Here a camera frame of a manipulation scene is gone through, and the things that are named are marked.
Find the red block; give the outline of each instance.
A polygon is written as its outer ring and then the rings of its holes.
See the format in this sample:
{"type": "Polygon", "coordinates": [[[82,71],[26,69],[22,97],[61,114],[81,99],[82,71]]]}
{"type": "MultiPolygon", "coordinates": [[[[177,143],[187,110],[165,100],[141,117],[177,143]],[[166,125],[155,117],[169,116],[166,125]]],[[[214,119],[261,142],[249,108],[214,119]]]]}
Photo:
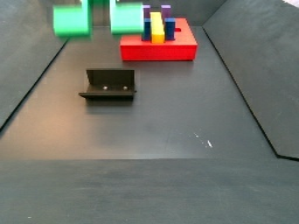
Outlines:
{"type": "Polygon", "coordinates": [[[175,40],[163,44],[142,41],[142,35],[121,39],[122,60],[194,60],[198,43],[186,18],[175,19],[175,40]]]}

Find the black holder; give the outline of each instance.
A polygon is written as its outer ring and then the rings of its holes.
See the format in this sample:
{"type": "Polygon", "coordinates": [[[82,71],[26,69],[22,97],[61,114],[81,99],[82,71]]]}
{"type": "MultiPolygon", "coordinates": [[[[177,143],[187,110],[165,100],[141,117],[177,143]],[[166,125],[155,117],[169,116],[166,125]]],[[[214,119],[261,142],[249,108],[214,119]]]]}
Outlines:
{"type": "Polygon", "coordinates": [[[89,69],[89,90],[79,95],[87,99],[134,98],[137,92],[135,70],[89,69]]]}

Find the toy block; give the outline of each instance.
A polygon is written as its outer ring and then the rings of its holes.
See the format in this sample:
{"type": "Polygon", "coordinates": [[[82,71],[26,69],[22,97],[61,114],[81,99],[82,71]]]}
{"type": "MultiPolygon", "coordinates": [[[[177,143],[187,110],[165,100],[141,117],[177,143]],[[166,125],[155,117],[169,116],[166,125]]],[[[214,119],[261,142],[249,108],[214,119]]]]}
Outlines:
{"type": "Polygon", "coordinates": [[[173,6],[169,4],[162,5],[163,21],[166,18],[171,17],[171,8],[173,8],[173,6]]]}
{"type": "Polygon", "coordinates": [[[151,12],[153,20],[153,43],[163,44],[165,43],[165,23],[161,12],[151,12]]]}
{"type": "Polygon", "coordinates": [[[194,60],[198,43],[186,18],[177,18],[175,26],[175,40],[163,44],[142,41],[141,35],[122,37],[122,60],[194,60]]]}
{"type": "Polygon", "coordinates": [[[145,5],[145,18],[151,18],[151,5],[145,5]]]}
{"type": "Polygon", "coordinates": [[[151,29],[151,18],[145,19],[145,33],[142,36],[142,40],[147,41],[153,39],[153,29],[151,29]]]}
{"type": "Polygon", "coordinates": [[[175,19],[174,17],[169,17],[165,19],[165,39],[174,40],[174,32],[175,32],[175,19]]]}
{"type": "Polygon", "coordinates": [[[110,0],[110,22],[113,34],[145,32],[145,9],[142,3],[117,3],[110,0]]]}
{"type": "Polygon", "coordinates": [[[82,5],[55,5],[53,17],[53,28],[58,37],[90,36],[93,28],[90,0],[82,0],[82,5]]]}

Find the dark gray wall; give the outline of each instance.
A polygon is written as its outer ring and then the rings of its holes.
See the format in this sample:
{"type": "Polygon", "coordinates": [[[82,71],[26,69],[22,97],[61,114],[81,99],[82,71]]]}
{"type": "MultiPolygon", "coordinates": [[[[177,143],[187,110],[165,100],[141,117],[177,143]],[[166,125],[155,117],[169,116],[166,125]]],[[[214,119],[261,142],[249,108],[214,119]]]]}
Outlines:
{"type": "Polygon", "coordinates": [[[53,34],[53,3],[0,0],[0,128],[63,42],[53,34]]]}
{"type": "Polygon", "coordinates": [[[205,29],[277,153],[299,158],[299,9],[229,0],[205,29]]]}
{"type": "MultiPolygon", "coordinates": [[[[143,2],[159,11],[162,4],[173,6],[173,15],[189,19],[191,25],[203,25],[227,0],[121,0],[121,2],[143,2]]],[[[98,7],[94,13],[95,25],[109,25],[109,7],[98,7]]]]}

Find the gray floor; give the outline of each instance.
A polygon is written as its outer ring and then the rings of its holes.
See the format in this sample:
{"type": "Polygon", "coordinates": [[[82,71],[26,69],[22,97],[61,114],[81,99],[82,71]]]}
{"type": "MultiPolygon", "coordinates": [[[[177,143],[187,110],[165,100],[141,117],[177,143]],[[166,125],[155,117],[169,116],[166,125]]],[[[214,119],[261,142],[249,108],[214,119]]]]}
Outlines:
{"type": "Polygon", "coordinates": [[[299,164],[275,158],[202,28],[194,33],[194,63],[123,64],[107,29],[69,43],[2,132],[3,223],[298,222],[299,164]],[[87,67],[137,70],[131,104],[86,103],[87,67]]]}
{"type": "Polygon", "coordinates": [[[201,27],[195,61],[127,62],[109,28],[74,41],[2,133],[2,159],[274,158],[201,27]],[[87,68],[135,69],[133,102],[86,102],[87,68]]]}

